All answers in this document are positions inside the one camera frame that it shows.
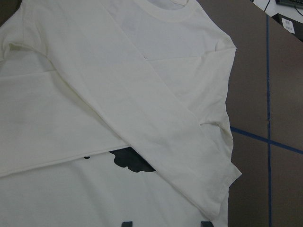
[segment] black cable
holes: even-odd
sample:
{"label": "black cable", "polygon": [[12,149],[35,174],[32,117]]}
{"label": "black cable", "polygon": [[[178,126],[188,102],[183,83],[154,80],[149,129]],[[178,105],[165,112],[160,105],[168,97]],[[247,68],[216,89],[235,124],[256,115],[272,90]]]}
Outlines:
{"label": "black cable", "polygon": [[299,10],[297,9],[296,6],[294,6],[295,10],[297,10],[297,12],[303,17],[303,14],[299,12]]}
{"label": "black cable", "polygon": [[269,5],[269,3],[270,3],[270,0],[268,1],[267,5],[266,5],[266,7],[265,7],[265,9],[264,9],[264,12],[265,12],[265,10],[267,9],[267,6]]}

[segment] neckline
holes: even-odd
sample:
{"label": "neckline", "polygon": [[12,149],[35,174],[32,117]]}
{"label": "neckline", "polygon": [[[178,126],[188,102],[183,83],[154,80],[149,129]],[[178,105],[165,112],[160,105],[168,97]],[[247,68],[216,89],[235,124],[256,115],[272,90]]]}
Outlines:
{"label": "neckline", "polygon": [[134,0],[145,12],[157,19],[167,22],[179,22],[191,16],[197,7],[196,0],[188,0],[187,4],[176,10],[162,9],[148,0]]}

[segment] black cloud-shaped print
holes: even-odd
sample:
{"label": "black cloud-shaped print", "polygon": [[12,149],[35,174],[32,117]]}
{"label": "black cloud-shaped print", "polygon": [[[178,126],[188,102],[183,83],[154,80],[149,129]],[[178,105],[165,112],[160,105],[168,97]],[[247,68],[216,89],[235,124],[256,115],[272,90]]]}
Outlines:
{"label": "black cloud-shaped print", "polygon": [[110,151],[115,155],[114,163],[122,168],[128,167],[129,170],[138,173],[154,172],[154,168],[148,164],[133,148],[123,148]]}

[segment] keyboard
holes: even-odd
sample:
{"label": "keyboard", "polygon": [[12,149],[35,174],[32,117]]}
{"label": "keyboard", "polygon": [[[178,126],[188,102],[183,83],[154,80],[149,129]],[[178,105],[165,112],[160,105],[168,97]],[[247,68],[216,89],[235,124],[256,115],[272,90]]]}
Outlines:
{"label": "keyboard", "polygon": [[303,0],[276,0],[277,4],[303,9]]}

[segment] barcode label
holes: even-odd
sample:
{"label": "barcode label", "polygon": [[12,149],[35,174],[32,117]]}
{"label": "barcode label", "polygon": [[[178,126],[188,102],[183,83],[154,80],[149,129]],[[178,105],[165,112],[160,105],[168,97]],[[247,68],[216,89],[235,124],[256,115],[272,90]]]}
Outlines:
{"label": "barcode label", "polygon": [[282,24],[287,31],[294,34],[294,25],[291,21],[282,18]]}

